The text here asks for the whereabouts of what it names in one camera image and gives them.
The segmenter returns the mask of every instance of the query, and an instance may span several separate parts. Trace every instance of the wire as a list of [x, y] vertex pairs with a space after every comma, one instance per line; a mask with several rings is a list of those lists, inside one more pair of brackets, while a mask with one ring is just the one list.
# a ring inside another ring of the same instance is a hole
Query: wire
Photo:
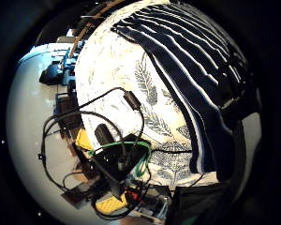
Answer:
[[154, 149], [152, 150], [152, 153], [153, 152], [162, 152], [162, 153], [167, 153], [167, 154], [185, 154], [185, 153], [192, 153], [192, 150], [185, 150], [185, 151], [177, 151], [177, 152], [172, 152], [172, 151], [165, 151], [165, 150], [162, 150], [162, 149]]
[[74, 114], [91, 114], [91, 115], [94, 115], [94, 116], [97, 116], [99, 118], [102, 118], [103, 120], [107, 121], [108, 123], [110, 123], [114, 129], [117, 131], [118, 135], [120, 136], [120, 142], [121, 142], [121, 145], [122, 145], [122, 149], [123, 149], [123, 154], [126, 153], [126, 147], [124, 145], [124, 141], [123, 141], [123, 136], [120, 132], [120, 130], [118, 129], [118, 127], [111, 121], [109, 120], [108, 118], [106, 118], [105, 116], [101, 115], [101, 114], [98, 114], [96, 112], [87, 112], [87, 111], [78, 111], [78, 112], [69, 112], [67, 114], [64, 114], [62, 116], [59, 116], [55, 121], [53, 121], [49, 127], [47, 128], [47, 130], [45, 130], [45, 132], [43, 132], [43, 136], [42, 136], [42, 142], [41, 142], [41, 159], [42, 159], [42, 163], [43, 163], [43, 167], [44, 167], [44, 171], [47, 175], [47, 177], [49, 178], [49, 180], [51, 182], [53, 182], [58, 188], [60, 188], [61, 190], [63, 191], [67, 191], [69, 190], [68, 188], [66, 188], [65, 186], [62, 186], [60, 184], [58, 184], [53, 178], [52, 176], [50, 175], [49, 171], [48, 171], [48, 168], [47, 168], [47, 161], [46, 161], [46, 146], [45, 146], [45, 140], [46, 140], [46, 137], [50, 131], [50, 129], [56, 124], [58, 123], [60, 120], [68, 117], [68, 116], [71, 116], [71, 115], [74, 115]]
[[189, 186], [189, 188], [195, 186], [203, 178], [204, 175], [205, 173], [203, 173], [198, 180], [196, 180], [191, 186]]
[[68, 114], [68, 113], [72, 113], [72, 112], [78, 111], [79, 109], [81, 109], [81, 108], [83, 108], [83, 107], [85, 107], [85, 106], [87, 106], [87, 105], [89, 105], [89, 104], [91, 104], [91, 103], [97, 101], [97, 100], [100, 99], [100, 98], [105, 97], [107, 94], [109, 94], [110, 92], [115, 91], [115, 90], [122, 90], [123, 92], [126, 91], [123, 87], [114, 87], [114, 88], [112, 88], [111, 90], [109, 90], [109, 91], [103, 93], [102, 95], [100, 95], [100, 96], [98, 96], [98, 97], [95, 97], [95, 98], [93, 98], [92, 100], [89, 100], [89, 101], [85, 102], [84, 104], [82, 104], [82, 105], [79, 106], [79, 107], [74, 108], [73, 110], [70, 110], [70, 111], [67, 111], [67, 112], [63, 112], [63, 113], [59, 113], [59, 114], [52, 115], [52, 116], [50, 116], [50, 117], [44, 122], [43, 132], [45, 132], [46, 126], [48, 125], [48, 123], [49, 123], [52, 119], [58, 118], [58, 117], [60, 117], [60, 116], [66, 115], [66, 114]]
[[63, 186], [65, 187], [66, 186], [66, 180], [69, 176], [71, 175], [75, 175], [75, 174], [83, 174], [83, 172], [70, 172], [68, 173], [67, 175], [65, 175], [64, 179], [63, 179]]
[[136, 138], [134, 144], [133, 144], [133, 149], [135, 149], [136, 145], [137, 145], [137, 142], [140, 140], [141, 138], [141, 135], [143, 133], [143, 129], [144, 129], [144, 117], [143, 117], [143, 113], [141, 111], [141, 109], [139, 108], [138, 109], [139, 113], [140, 113], [140, 117], [141, 117], [141, 128], [140, 128], [140, 133], [138, 135], [138, 137]]
[[116, 219], [120, 219], [120, 218], [124, 218], [126, 217], [132, 210], [135, 209], [135, 207], [141, 202], [141, 200], [143, 199], [143, 197], [147, 194], [148, 192], [148, 189], [150, 188], [150, 185], [148, 185], [149, 181], [151, 180], [152, 178], [152, 175], [151, 175], [151, 172], [150, 172], [150, 169], [148, 167], [148, 164], [146, 164], [146, 169], [148, 170], [148, 173], [149, 173], [149, 179], [145, 182], [145, 184], [142, 184], [141, 186], [137, 186], [137, 189], [139, 188], [139, 192], [138, 192], [138, 197], [137, 197], [137, 200], [128, 205], [127, 206], [127, 210], [122, 213], [122, 214], [118, 214], [118, 215], [107, 215], [107, 214], [103, 214], [101, 213], [97, 208], [96, 208], [96, 196], [94, 196], [94, 198], [91, 200], [92, 202], [92, 206], [96, 212], [96, 214], [102, 218], [102, 219], [105, 219], [105, 220], [116, 220]]

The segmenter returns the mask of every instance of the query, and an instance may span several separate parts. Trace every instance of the yellow object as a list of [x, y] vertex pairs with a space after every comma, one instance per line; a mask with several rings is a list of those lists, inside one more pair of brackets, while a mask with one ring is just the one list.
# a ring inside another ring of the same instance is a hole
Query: yellow object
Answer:
[[121, 196], [122, 202], [117, 200], [115, 197], [110, 197], [102, 202], [96, 203], [96, 208], [99, 212], [103, 214], [111, 214], [116, 210], [124, 208], [127, 206], [125, 193]]
[[75, 144], [81, 148], [92, 150], [92, 145], [90, 144], [90, 141], [88, 140], [87, 134], [85, 129], [80, 129], [75, 141]]

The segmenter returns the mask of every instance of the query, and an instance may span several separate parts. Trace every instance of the striped fabric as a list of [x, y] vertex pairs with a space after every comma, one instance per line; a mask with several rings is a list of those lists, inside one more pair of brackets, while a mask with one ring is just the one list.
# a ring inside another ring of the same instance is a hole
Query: striped fabric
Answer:
[[[197, 9], [180, 4], [145, 7], [111, 30], [142, 46], [180, 107], [192, 140], [190, 171], [216, 171], [219, 180], [230, 177], [232, 127], [219, 106], [238, 98], [244, 84], [239, 68], [228, 64], [233, 56], [245, 65], [233, 40]], [[225, 89], [231, 84], [237, 93], [230, 95]]]

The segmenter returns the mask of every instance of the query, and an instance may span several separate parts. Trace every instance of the white fabric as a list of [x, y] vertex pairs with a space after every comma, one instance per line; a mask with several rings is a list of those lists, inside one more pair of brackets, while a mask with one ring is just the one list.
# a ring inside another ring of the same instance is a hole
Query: white fabric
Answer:
[[[90, 36], [81, 51], [75, 68], [79, 104], [95, 98], [115, 86], [131, 90], [142, 103], [146, 123], [142, 138], [152, 143], [153, 149], [181, 151], [190, 148], [188, 129], [184, 117], [173, 101], [167, 87], [155, 71], [149, 57], [138, 44], [130, 43], [111, 31], [113, 24], [134, 11], [154, 4], [166, 4], [168, 0], [144, 0], [114, 12]], [[87, 111], [107, 116], [123, 136], [138, 134], [141, 117], [133, 112], [123, 99], [122, 91], [114, 91], [85, 107]], [[82, 117], [88, 137], [94, 148], [100, 145], [94, 130], [103, 120], [84, 115]], [[117, 137], [113, 128], [107, 125]], [[200, 174], [189, 170], [191, 154], [170, 155], [155, 153], [149, 168], [152, 184], [189, 186]], [[215, 172], [206, 173], [198, 185], [217, 182]]]

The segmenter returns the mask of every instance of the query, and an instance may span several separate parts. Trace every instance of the dark background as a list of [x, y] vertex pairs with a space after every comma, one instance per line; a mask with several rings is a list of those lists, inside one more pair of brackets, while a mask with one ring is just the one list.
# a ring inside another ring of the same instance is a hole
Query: dark background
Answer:
[[[82, 1], [0, 1], [0, 224], [57, 224], [26, 193], [8, 155], [5, 110], [16, 62], [36, 41], [64, 34], [83, 10]], [[247, 57], [263, 104], [261, 148], [242, 198], [221, 222], [281, 223], [281, 1], [198, 0], [199, 8], [235, 39]], [[60, 11], [41, 35], [47, 21]]]

